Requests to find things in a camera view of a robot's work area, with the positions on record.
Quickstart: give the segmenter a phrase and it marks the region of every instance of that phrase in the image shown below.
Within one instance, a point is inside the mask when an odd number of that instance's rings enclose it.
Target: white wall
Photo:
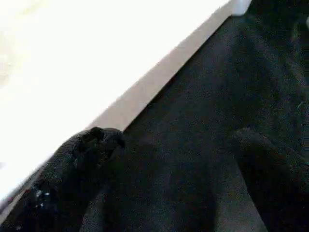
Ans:
[[[0,89],[2,202],[76,132],[89,125],[125,129],[213,32],[248,5],[21,1],[27,7],[14,8],[13,16],[0,11],[13,54]]]

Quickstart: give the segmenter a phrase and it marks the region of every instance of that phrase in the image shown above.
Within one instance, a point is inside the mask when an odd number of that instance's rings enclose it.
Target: white surface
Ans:
[[[245,11],[239,1],[31,0],[2,15],[1,203],[76,132],[125,129],[227,17]]]

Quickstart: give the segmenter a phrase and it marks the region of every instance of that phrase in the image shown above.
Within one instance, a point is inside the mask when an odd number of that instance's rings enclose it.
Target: dark carpet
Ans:
[[[295,18],[228,19],[125,131],[81,231],[267,231],[225,144],[250,127],[309,157]]]

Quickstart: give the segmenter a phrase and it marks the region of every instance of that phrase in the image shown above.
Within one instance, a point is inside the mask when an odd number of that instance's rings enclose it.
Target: white table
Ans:
[[[33,1],[0,17],[1,204],[73,134],[125,129],[251,0]]]

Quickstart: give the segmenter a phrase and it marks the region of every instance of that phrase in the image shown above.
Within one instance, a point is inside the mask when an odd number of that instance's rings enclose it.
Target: black fabric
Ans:
[[[249,128],[231,137],[248,192],[269,231],[309,231],[309,163]]]
[[[113,151],[124,147],[119,130],[94,127],[69,138],[1,225],[3,232],[79,231],[88,203],[104,184]]]
[[[251,127],[305,157],[308,113],[293,26],[264,23],[228,19],[125,131],[84,230],[266,231],[226,142]]]

